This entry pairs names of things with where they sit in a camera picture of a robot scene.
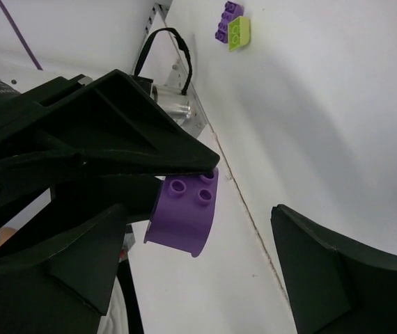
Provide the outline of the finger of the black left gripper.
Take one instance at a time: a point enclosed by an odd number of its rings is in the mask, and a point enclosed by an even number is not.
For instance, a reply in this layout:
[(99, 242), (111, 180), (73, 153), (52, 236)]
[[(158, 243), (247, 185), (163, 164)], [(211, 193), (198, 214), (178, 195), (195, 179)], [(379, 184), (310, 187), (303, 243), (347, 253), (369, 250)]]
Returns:
[[(9, 85), (0, 82), (2, 93)], [(219, 162), (119, 70), (89, 83), (68, 106), (75, 109), (68, 124), (52, 124), (49, 133), (85, 150), (91, 174), (207, 173)]]
[(23, 227), (0, 229), (0, 257), (54, 257), (79, 241), (89, 257), (119, 257), (127, 226), (148, 219), (161, 183), (119, 175), (58, 185), (55, 198)]

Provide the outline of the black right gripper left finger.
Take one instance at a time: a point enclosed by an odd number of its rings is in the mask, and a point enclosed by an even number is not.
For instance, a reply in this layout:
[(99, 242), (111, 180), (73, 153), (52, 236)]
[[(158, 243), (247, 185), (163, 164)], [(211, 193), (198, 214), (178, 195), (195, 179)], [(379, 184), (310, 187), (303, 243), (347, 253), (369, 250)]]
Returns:
[(0, 258), (0, 333), (96, 333), (125, 236), (114, 205), (81, 225)]

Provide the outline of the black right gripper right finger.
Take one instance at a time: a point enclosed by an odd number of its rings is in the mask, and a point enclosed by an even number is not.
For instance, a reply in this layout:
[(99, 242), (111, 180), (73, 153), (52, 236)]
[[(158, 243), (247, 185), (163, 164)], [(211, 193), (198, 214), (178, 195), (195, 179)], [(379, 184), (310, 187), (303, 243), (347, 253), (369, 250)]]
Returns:
[(285, 205), (271, 226), (298, 333), (397, 333), (397, 255)]

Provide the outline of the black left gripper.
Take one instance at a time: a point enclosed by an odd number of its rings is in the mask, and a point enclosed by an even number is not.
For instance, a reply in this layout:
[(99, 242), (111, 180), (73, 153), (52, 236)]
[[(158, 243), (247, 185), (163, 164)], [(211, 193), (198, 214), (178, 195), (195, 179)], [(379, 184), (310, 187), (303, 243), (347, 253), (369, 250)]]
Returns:
[(90, 82), (80, 74), (58, 77), (24, 94), (10, 86), (0, 93), (0, 220), (24, 196), (90, 177), (85, 150), (49, 133), (52, 124), (68, 124), (75, 113), (69, 99), (84, 93)]

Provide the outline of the purple round lego piece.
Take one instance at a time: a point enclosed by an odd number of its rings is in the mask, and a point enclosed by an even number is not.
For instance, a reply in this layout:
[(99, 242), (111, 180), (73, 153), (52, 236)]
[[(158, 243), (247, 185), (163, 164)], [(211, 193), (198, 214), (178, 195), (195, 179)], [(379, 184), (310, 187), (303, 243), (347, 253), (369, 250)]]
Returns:
[(166, 176), (143, 241), (198, 257), (212, 228), (218, 181), (217, 168), (208, 174)]

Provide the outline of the purple rectangular lego brick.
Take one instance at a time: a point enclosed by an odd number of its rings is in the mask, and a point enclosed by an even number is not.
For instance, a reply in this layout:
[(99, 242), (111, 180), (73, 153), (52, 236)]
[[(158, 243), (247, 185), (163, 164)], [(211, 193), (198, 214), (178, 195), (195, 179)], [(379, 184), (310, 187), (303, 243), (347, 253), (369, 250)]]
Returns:
[(227, 44), (228, 43), (228, 25), (234, 19), (244, 14), (244, 7), (238, 3), (227, 1), (224, 5), (224, 11), (221, 14), (220, 22), (215, 32), (215, 39)]

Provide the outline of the green lego brick near purple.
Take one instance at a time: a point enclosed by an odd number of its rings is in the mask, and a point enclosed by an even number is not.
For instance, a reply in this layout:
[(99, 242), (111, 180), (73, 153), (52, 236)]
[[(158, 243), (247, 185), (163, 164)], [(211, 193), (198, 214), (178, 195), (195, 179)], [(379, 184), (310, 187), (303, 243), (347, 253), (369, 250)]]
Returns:
[(228, 24), (228, 50), (235, 51), (249, 44), (250, 19), (239, 16)]

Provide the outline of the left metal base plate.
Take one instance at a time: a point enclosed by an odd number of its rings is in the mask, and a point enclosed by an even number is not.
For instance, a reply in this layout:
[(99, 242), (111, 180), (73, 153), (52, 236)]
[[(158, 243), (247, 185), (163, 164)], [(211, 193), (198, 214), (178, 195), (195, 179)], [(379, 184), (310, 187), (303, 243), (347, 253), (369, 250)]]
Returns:
[(151, 60), (141, 72), (131, 77), (182, 129), (198, 138), (208, 125), (208, 119), (193, 86), (182, 94), (188, 71), (181, 56), (172, 58), (166, 71), (159, 71)]

